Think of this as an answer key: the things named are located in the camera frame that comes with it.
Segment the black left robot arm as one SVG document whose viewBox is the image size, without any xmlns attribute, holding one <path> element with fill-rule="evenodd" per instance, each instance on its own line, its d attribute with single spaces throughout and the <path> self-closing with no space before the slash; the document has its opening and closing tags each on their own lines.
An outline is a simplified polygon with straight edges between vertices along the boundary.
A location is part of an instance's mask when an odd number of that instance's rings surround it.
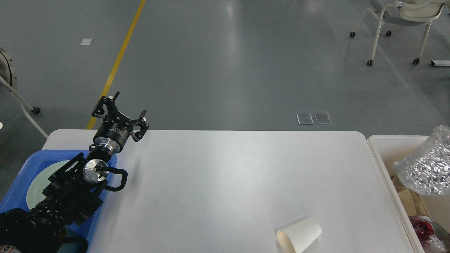
<svg viewBox="0 0 450 253">
<path fill-rule="evenodd" d="M 56 253 L 63 245 L 74 245 L 86 253 L 88 240 L 80 236 L 61 237 L 67 225 L 82 225 L 103 204 L 103 191 L 124 189 L 128 173 L 108 166 L 114 154 L 122 152 L 129 137 L 140 141 L 149 128 L 143 110 L 137 119 L 119 112 L 114 96 L 102 96 L 92 116 L 102 125 L 93 137 L 89 153 L 79 153 L 49 176 L 45 198 L 26 211 L 13 208 L 1 213 L 1 247 L 14 253 Z"/>
</svg>

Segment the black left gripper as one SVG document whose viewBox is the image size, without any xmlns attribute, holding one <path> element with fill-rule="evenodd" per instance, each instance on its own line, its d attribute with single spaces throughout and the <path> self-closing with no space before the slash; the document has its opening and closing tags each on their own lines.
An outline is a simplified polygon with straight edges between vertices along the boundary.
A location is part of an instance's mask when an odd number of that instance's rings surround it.
<svg viewBox="0 0 450 253">
<path fill-rule="evenodd" d="M 138 119 L 130 120 L 121 118 L 115 104 L 119 96 L 101 96 L 91 114 L 94 118 L 100 118 L 102 124 L 93 137 L 92 152 L 103 155 L 113 155 L 122 152 L 129 136 L 135 141 L 140 141 L 149 129 L 143 110 Z"/>
</svg>

